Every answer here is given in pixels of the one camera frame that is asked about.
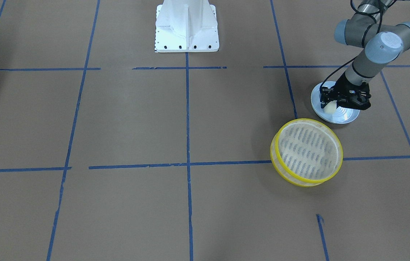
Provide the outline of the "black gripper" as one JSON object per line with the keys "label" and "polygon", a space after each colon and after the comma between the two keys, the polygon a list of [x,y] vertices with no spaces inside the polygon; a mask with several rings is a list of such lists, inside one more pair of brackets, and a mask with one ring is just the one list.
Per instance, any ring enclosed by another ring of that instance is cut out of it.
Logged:
{"label": "black gripper", "polygon": [[355,85],[347,79],[346,73],[343,73],[334,87],[320,87],[319,92],[321,106],[327,106],[330,102],[337,102],[348,94],[369,93],[369,83],[361,82],[360,85]]}

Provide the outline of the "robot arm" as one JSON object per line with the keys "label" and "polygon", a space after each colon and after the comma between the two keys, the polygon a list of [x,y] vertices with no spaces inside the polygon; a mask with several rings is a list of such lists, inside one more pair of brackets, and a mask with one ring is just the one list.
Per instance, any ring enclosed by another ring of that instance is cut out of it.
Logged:
{"label": "robot arm", "polygon": [[338,23],[334,38],[346,46],[362,48],[349,61],[334,86],[322,82],[319,87],[321,108],[334,104],[343,108],[366,110],[369,99],[369,82],[390,62],[410,49],[410,22],[384,25],[385,12],[394,5],[393,0],[363,0],[358,6],[350,3],[354,15]]}

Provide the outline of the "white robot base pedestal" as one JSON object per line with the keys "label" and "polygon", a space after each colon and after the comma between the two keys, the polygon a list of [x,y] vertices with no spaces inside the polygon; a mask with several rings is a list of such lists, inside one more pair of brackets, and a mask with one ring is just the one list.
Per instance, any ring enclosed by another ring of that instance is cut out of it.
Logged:
{"label": "white robot base pedestal", "polygon": [[164,0],[157,5],[155,52],[217,52],[219,47],[217,10],[208,0]]}

